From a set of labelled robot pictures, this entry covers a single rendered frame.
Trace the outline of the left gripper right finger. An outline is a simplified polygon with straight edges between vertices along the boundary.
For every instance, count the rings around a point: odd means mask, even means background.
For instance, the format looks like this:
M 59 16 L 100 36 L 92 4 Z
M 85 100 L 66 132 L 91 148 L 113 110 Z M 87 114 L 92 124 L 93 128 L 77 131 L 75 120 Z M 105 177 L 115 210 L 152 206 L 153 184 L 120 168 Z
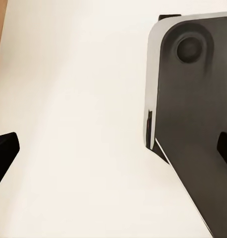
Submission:
M 217 151 L 227 164 L 227 132 L 221 132 L 218 138 Z

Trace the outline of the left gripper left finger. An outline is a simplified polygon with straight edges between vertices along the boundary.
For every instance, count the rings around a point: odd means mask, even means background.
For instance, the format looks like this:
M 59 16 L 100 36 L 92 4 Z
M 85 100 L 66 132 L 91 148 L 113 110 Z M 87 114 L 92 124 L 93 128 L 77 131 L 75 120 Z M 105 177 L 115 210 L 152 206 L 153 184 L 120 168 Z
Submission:
M 0 136 L 0 182 L 20 150 L 17 134 L 11 132 Z

